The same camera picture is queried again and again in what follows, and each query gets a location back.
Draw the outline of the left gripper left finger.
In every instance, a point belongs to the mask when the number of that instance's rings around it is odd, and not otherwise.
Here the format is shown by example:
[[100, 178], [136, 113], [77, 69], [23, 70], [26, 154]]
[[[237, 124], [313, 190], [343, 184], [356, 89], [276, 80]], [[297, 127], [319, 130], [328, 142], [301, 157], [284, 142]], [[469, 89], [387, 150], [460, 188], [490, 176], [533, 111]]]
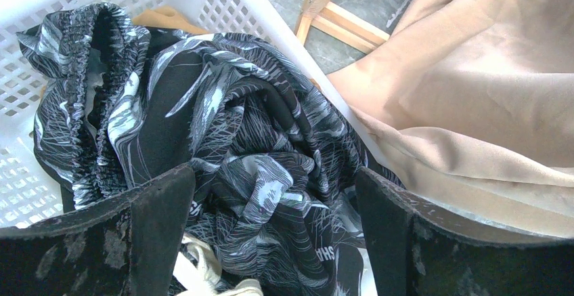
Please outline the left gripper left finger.
[[166, 295], [195, 189], [177, 166], [88, 207], [1, 230], [2, 295]]

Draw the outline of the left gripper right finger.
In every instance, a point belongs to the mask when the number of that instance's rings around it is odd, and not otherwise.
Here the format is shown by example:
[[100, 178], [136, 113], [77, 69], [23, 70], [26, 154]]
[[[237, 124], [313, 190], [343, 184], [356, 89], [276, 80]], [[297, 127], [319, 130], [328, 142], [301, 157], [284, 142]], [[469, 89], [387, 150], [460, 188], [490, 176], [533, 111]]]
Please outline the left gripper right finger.
[[357, 202], [379, 295], [572, 295], [573, 241], [462, 217], [368, 168]]

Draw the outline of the beige shorts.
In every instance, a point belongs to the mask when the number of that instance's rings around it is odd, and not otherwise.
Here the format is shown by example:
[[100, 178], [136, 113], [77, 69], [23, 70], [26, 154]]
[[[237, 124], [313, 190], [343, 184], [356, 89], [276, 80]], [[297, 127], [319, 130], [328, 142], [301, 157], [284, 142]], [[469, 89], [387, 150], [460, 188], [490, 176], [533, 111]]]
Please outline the beige shorts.
[[408, 190], [573, 236], [573, 0], [413, 0], [328, 78]]

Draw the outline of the brown shorts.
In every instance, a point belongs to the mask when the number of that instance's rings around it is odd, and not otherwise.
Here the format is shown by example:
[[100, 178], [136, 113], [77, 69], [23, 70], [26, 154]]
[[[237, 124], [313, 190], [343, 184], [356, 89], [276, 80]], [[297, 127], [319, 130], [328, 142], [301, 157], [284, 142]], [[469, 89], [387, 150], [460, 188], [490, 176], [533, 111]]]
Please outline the brown shorts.
[[193, 35], [205, 35], [210, 33], [209, 31], [188, 22], [185, 16], [170, 6], [146, 9], [139, 15], [132, 18], [132, 23], [138, 26], [183, 30]]

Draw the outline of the white plastic laundry basket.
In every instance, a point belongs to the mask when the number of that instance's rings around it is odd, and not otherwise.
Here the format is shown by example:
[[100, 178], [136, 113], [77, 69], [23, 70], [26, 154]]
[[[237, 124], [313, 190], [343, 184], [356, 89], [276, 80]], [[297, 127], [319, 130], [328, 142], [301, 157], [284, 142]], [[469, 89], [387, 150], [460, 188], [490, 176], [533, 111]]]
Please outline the white plastic laundry basket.
[[1, 225], [25, 228], [62, 213], [59, 184], [33, 153], [33, 124], [46, 78], [20, 52], [17, 32], [38, 25], [47, 14], [94, 2], [120, 5], [131, 15], [169, 5], [191, 23], [214, 32], [256, 35], [275, 45], [354, 126], [375, 159], [387, 160], [334, 86], [269, 0], [1, 0]]

